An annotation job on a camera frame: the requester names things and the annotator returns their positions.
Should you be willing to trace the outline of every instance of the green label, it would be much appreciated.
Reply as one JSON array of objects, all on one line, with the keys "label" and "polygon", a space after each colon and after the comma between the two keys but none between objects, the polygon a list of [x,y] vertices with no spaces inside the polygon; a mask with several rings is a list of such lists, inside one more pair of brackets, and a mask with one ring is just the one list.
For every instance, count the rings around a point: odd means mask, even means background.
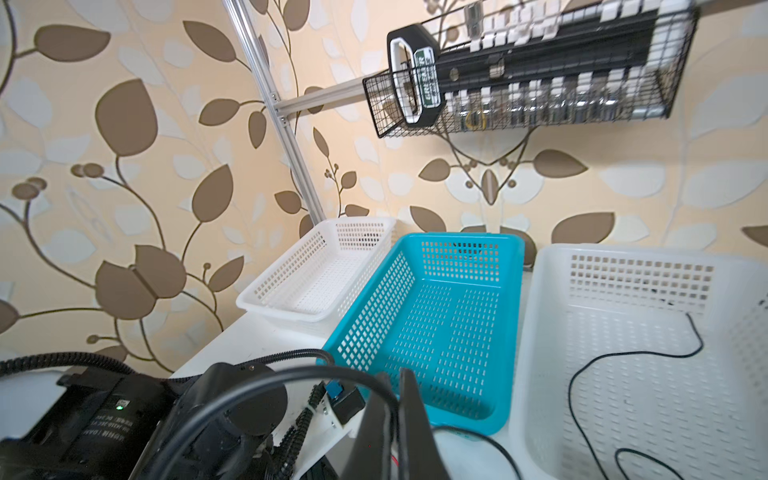
[{"label": "green label", "polygon": [[432,47],[424,47],[413,54],[413,66],[416,71],[416,83],[419,85],[419,97],[422,105],[433,108],[440,105],[440,87],[437,83],[435,53]]}]

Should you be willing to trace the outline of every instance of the white plastic basket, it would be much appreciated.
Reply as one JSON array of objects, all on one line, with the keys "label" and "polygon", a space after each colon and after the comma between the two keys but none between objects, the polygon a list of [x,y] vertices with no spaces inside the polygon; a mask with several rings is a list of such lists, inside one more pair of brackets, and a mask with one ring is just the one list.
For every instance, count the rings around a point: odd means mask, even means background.
[{"label": "white plastic basket", "polygon": [[[686,480],[768,478],[768,266],[690,251],[555,245],[539,252],[522,331],[509,435],[526,480],[611,479],[619,448]],[[631,453],[632,480],[676,478]]]},{"label": "white plastic basket", "polygon": [[392,248],[393,218],[318,223],[237,296],[270,322],[328,336]]}]

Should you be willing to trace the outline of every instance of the leaf-patterned wallpaper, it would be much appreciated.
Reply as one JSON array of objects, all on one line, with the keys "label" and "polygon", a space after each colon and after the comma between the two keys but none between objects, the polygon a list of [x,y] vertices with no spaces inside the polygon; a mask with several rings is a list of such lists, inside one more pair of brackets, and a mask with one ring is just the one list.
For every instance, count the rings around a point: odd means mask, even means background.
[{"label": "leaf-patterned wallpaper", "polygon": [[[385,69],[389,31],[466,2],[253,0],[250,14],[290,98]],[[405,232],[512,233],[528,265],[558,242],[768,260],[767,25],[767,3],[703,18],[666,121],[380,140],[358,102],[301,112],[296,136],[330,217],[351,210],[397,217]],[[451,27],[427,24],[441,45],[464,41]],[[354,188],[341,191],[337,164],[354,172]]]},{"label": "leaf-patterned wallpaper", "polygon": [[5,0],[0,65],[0,357],[174,371],[312,226],[226,11]]}]

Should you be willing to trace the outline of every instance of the black connector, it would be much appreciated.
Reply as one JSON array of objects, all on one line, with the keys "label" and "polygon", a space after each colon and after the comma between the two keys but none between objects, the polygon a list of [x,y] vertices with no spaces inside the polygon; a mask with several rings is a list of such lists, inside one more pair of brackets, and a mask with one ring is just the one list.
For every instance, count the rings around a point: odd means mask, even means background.
[{"label": "black connector", "polygon": [[326,386],[331,409],[342,425],[366,407],[366,401],[354,382],[333,380]]}]

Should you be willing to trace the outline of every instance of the blue plastic basket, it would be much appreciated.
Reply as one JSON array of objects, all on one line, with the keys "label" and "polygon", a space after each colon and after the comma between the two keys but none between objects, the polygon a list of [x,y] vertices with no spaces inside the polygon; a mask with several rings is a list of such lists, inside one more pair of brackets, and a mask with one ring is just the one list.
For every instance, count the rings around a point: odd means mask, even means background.
[{"label": "blue plastic basket", "polygon": [[491,233],[401,238],[323,347],[338,365],[407,367],[433,425],[486,435],[507,421],[525,244]]}]

